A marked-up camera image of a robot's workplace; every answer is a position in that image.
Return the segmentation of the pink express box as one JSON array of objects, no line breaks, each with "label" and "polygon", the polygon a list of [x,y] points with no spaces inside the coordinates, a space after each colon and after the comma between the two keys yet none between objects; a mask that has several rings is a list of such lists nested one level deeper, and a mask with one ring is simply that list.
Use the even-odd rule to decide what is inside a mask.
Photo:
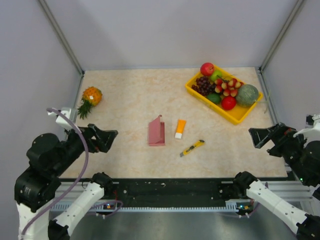
[{"label": "pink express box", "polygon": [[158,115],[148,124],[148,145],[150,147],[165,146],[165,122],[161,120],[162,115]]}]

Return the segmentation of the yellow utility knife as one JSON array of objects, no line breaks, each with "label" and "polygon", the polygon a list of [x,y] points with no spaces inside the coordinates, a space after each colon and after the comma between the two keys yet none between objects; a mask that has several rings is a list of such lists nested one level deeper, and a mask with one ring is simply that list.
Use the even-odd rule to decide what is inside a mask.
[{"label": "yellow utility knife", "polygon": [[186,148],[183,152],[181,152],[179,154],[180,157],[184,157],[186,155],[188,155],[189,153],[191,153],[192,151],[194,151],[196,148],[201,147],[205,144],[205,141],[200,139],[197,142],[195,142],[193,145],[191,145],[190,147]]}]

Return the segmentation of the orange white cream tube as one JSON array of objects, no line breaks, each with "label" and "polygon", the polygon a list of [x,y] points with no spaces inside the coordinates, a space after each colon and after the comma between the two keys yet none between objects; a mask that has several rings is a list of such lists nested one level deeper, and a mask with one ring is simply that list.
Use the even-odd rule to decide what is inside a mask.
[{"label": "orange white cream tube", "polygon": [[175,135],[174,135],[175,139],[177,139],[177,140],[182,139],[186,123],[187,123],[187,121],[184,119],[179,119],[177,121],[177,126],[176,126],[176,130],[175,130]]}]

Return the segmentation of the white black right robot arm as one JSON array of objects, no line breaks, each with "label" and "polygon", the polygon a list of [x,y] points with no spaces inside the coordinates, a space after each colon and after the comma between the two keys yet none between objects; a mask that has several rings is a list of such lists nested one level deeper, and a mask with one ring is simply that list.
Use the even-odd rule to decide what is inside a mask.
[{"label": "white black right robot arm", "polygon": [[293,201],[311,202],[310,187],[316,188],[319,198],[320,188],[320,124],[296,130],[283,123],[268,128],[248,130],[253,145],[261,149],[269,141],[273,147],[267,153],[279,157],[298,178],[288,183],[273,182],[270,186],[247,171],[238,173],[233,179],[233,192],[239,198],[253,199],[278,217],[295,234],[298,240],[318,240],[320,238],[320,212],[314,204],[300,209]]}]

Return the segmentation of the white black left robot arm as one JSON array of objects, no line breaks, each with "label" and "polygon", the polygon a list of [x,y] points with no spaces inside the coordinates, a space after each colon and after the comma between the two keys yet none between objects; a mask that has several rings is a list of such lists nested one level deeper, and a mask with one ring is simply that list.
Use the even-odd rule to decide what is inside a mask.
[{"label": "white black left robot arm", "polygon": [[57,218],[49,219],[49,210],[78,183],[56,197],[62,184],[60,176],[81,154],[107,153],[118,135],[117,130],[101,130],[94,124],[76,128],[60,141],[53,133],[33,140],[26,156],[28,168],[17,178],[14,200],[19,213],[20,240],[68,240],[85,214],[102,198],[114,191],[112,179],[103,172],[95,173],[87,187],[71,206]]}]

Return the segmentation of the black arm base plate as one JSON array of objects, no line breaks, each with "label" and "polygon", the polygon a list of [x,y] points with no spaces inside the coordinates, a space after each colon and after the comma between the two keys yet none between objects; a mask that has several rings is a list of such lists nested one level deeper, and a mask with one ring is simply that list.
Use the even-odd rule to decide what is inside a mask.
[{"label": "black arm base plate", "polygon": [[222,207],[249,198],[231,178],[115,178],[102,200],[124,207]]}]

